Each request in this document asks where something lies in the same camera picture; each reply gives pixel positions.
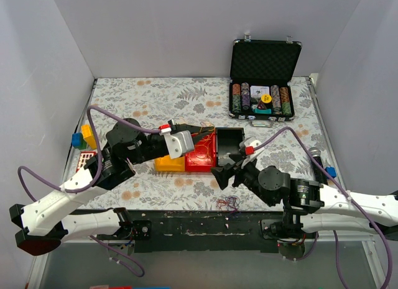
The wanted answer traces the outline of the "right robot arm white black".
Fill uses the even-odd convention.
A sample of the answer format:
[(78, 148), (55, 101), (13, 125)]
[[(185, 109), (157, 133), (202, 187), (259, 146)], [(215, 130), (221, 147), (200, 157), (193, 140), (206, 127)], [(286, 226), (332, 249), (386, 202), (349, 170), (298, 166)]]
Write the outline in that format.
[(274, 166), (262, 170), (256, 161), (239, 154), (234, 163), (211, 169), (221, 189), (234, 180), (244, 185), (268, 206), (283, 205), (282, 220), (264, 228), (269, 237), (297, 237), (318, 231), (381, 232), (397, 240), (397, 194), (374, 196), (340, 190), (317, 181), (292, 178)]

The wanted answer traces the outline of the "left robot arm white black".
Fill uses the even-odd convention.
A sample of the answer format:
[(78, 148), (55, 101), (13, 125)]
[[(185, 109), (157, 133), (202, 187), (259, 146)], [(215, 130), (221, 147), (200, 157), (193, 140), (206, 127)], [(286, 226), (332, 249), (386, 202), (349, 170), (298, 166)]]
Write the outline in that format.
[(130, 218), (125, 208), (89, 214), (74, 212), (132, 178), (136, 174), (134, 165), (166, 155), (179, 158), (193, 151), (194, 145), (213, 131), (213, 127), (173, 121), (155, 130), (146, 130), (131, 118), (117, 122), (106, 134), (107, 143), (102, 150), (70, 179), (31, 204), (10, 207), (11, 221), (19, 227), (16, 246), (38, 256), (81, 237), (133, 237), (140, 225)]

